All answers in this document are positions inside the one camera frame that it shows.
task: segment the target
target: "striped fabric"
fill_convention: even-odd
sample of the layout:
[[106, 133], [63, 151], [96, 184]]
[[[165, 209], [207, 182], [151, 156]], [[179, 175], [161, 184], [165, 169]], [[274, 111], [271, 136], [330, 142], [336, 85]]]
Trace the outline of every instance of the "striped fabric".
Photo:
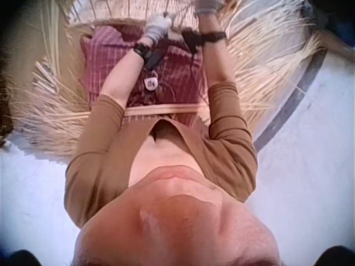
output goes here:
[[[105, 78], [142, 33], [142, 28], [136, 26], [103, 26], [97, 27], [92, 37], [82, 37], [81, 46], [85, 55], [83, 84], [89, 93], [90, 106], [99, 96]], [[193, 104], [205, 101], [207, 86], [201, 70], [200, 56], [192, 59], [186, 44], [176, 40], [163, 40], [157, 48], [165, 49], [166, 56], [154, 71], [143, 69], [127, 106]], [[144, 79], [152, 76], [158, 78], [159, 85], [155, 91], [148, 91], [145, 89]], [[195, 114], [175, 114], [170, 117], [187, 126], [192, 126], [197, 118]], [[156, 116], [131, 116], [126, 117], [123, 123], [152, 118]]]

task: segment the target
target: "small white badge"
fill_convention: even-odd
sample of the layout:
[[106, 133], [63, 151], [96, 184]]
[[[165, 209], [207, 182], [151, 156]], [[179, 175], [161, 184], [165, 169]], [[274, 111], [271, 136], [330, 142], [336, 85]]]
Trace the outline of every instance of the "small white badge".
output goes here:
[[158, 79], [156, 77], [144, 79], [145, 88], [149, 91], [153, 91], [158, 87]]

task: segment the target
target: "white floor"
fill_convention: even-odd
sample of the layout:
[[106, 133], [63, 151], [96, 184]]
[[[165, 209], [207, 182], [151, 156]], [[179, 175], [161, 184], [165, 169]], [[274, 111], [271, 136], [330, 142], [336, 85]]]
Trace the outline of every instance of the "white floor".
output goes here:
[[[286, 265], [313, 265], [354, 245], [354, 65], [328, 53], [306, 97], [259, 153], [247, 204], [276, 236]], [[45, 265], [69, 265], [79, 230], [63, 207], [66, 165], [10, 145], [0, 157], [1, 244]]]

